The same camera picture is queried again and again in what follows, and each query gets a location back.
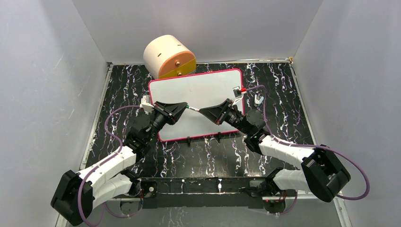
white board surface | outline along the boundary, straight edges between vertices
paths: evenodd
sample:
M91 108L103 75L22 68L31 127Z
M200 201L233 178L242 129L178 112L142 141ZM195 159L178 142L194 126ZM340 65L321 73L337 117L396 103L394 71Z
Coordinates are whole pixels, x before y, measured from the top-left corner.
M227 98L235 100L234 87L242 87L242 73L239 69L208 72L149 82L152 104L187 102L189 106L201 109L219 105ZM244 112L243 102L237 103ZM202 114L186 109L175 125L166 124L159 132L161 141L181 140L187 137L213 135L219 132L237 131L226 122L216 125Z

cable clip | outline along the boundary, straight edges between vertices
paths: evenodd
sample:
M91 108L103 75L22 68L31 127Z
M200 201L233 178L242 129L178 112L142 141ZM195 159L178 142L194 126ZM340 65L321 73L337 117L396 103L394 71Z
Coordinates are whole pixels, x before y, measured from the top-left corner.
M255 94L255 100L254 100L254 102L253 102L253 105L256 106L256 107L258 107L258 106L260 106L260 105L262 104L263 100L264 100L264 97L263 97L263 96L260 96L260 95L258 95L258 94Z

white wall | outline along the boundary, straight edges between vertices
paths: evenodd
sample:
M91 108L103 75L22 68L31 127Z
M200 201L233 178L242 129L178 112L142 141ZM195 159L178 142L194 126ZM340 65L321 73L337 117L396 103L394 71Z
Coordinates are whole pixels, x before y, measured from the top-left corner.
M54 226L50 201L82 160L105 60L70 0L6 0L0 72L0 226Z
M113 63L142 63L146 45L167 34L198 62L294 56L322 1L73 0Z
M317 142L370 178L368 197L346 202L354 227L401 226L400 12L399 0L325 0L294 58ZM344 193L360 195L351 174Z

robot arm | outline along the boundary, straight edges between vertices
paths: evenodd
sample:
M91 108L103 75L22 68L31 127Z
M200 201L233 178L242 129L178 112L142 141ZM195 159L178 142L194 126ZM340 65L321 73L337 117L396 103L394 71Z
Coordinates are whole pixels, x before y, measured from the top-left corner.
M227 122L243 132L246 135L244 142L252 152L281 159L298 169L272 171L266 182L258 187L271 195L295 189L312 192L320 200L330 202L351 179L334 153L317 148L292 147L288 145L290 142L276 141L258 110L243 115L232 100L226 99L220 105L200 109L199 113L217 125Z
M116 154L117 151L115 151L96 164L76 173L72 170L67 171L61 177L51 206L73 226L82 223L83 220L78 211L78 189L83 179L96 166L98 168L89 175L82 190L81 204L85 217L90 215L93 208L117 195L139 193L138 177L126 168L147 154L150 148L148 143L166 123L175 124L186 106L187 103L164 104L160 102L155 102L154 106L142 106L146 111L151 112L149 125L139 130L131 128L120 153Z

black mounting bracket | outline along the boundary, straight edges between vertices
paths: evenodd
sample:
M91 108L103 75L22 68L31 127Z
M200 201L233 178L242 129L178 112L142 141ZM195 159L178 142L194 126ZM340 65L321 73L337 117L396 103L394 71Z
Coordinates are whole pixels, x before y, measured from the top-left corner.
M324 149L315 148L301 167L311 192L325 202L331 202L351 180L351 175L337 156Z

